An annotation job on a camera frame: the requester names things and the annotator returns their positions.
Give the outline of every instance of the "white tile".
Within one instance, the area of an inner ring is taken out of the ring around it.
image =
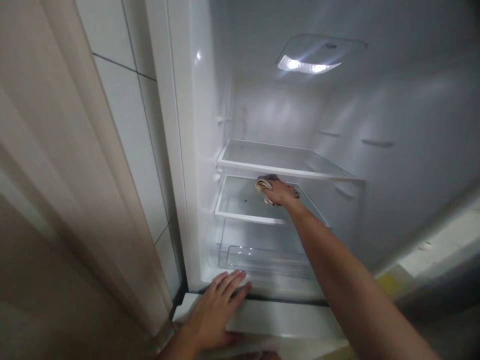
[[[136,70],[143,75],[156,79],[154,53],[150,40],[147,7],[145,1],[123,0],[128,31],[130,32]]]
[[[172,238],[168,228],[165,229],[155,244],[155,250],[160,259],[161,268],[165,274],[168,291],[173,299],[180,289],[180,276],[175,260],[174,248],[172,246]]]
[[[136,191],[156,241],[168,224],[138,75],[95,56]]]
[[[76,0],[76,5],[91,51],[135,69],[122,0]]]
[[[146,78],[145,76],[139,76],[138,78],[140,79],[143,104],[145,105],[146,117],[148,119],[150,138],[155,154],[166,214],[168,220],[171,220],[176,212],[175,197],[172,174],[170,172],[169,154],[167,152],[167,142],[165,140],[162,109],[160,107],[159,90],[156,81]]]

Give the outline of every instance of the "forearm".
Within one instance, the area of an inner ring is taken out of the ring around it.
[[[195,335],[189,334],[181,328],[168,342],[156,360],[193,360],[198,354],[198,347],[193,339]]]
[[[331,310],[361,359],[437,359],[363,264],[292,199],[284,204]]]

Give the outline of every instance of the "refrigerator light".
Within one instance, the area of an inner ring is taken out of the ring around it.
[[[336,68],[340,64],[341,62],[333,65],[310,64],[292,59],[287,55],[283,55],[278,63],[278,68],[285,71],[296,71],[305,74],[323,74],[329,70],[332,70],[333,68]]]

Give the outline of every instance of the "shelf frame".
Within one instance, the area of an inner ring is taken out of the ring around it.
[[[226,144],[223,146],[223,149],[221,150],[220,155],[218,156],[218,159],[216,161],[217,168],[218,167],[229,167],[229,168],[242,169],[242,170],[260,171],[260,172],[264,172],[264,173],[267,173],[267,174],[293,176],[293,177],[298,177],[298,178],[314,179],[314,180],[330,180],[330,181],[336,181],[336,182],[361,183],[361,184],[363,184],[365,182],[364,179],[357,178],[353,175],[352,176],[331,175],[331,174],[328,174],[328,173],[315,172],[315,171],[295,170],[295,169],[289,169],[289,168],[284,168],[284,167],[265,166],[265,165],[258,165],[258,164],[253,164],[253,163],[249,163],[249,162],[239,162],[239,161],[225,160],[224,155],[225,155],[225,152],[227,151],[227,148],[230,144],[230,140],[232,140],[232,139],[228,139]],[[246,141],[246,140],[240,140],[240,141],[245,141],[245,142],[248,142],[248,143],[253,143],[254,142],[254,141]]]
[[[286,220],[279,219],[279,218],[274,218],[274,217],[253,216],[253,215],[244,215],[244,214],[236,214],[236,213],[232,213],[232,212],[220,211],[220,204],[222,202],[222,197],[223,197],[223,194],[224,194],[225,183],[227,182],[227,178],[229,178],[229,177],[230,178],[242,178],[242,179],[255,180],[255,178],[248,177],[248,176],[225,175],[223,177],[223,181],[221,183],[220,195],[219,195],[218,200],[216,202],[216,207],[215,207],[215,212],[214,212],[214,214],[216,216],[220,216],[220,217],[223,217],[223,218],[229,218],[229,219],[237,219],[237,220],[242,220],[242,221],[246,221],[246,222],[250,222],[250,223],[257,223],[257,224],[267,224],[267,225],[289,224],[289,222],[286,221]],[[305,195],[305,198],[312,204],[312,206],[315,208],[317,213],[320,215],[321,219],[319,219],[319,220],[322,221],[325,224],[325,226],[330,229],[332,226],[327,221],[327,219],[322,214],[322,212],[318,209],[318,207],[315,205],[315,203],[312,201],[312,199],[307,195],[305,190],[300,186],[300,184],[298,184],[296,182],[289,182],[288,184],[289,185],[295,185],[296,187],[298,187],[302,191],[302,193]]]

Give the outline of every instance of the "rag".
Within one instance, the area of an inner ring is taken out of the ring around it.
[[[279,179],[279,177],[277,176],[277,174],[268,174],[268,175],[265,175],[265,176],[259,176],[256,179],[255,188],[259,192],[263,192],[265,189],[272,191],[273,188],[272,188],[272,185],[270,185],[269,180],[271,180],[271,181],[281,181]],[[297,191],[297,189],[295,189],[292,185],[288,185],[288,187],[293,189],[293,194],[294,194],[296,199],[300,198],[300,193]],[[265,204],[269,204],[269,205],[272,205],[272,206],[276,206],[276,207],[282,206],[282,205],[277,204],[277,203],[273,202],[272,200],[270,200],[268,198],[268,196],[266,196],[266,195],[265,195],[265,199],[263,201],[265,202]]]

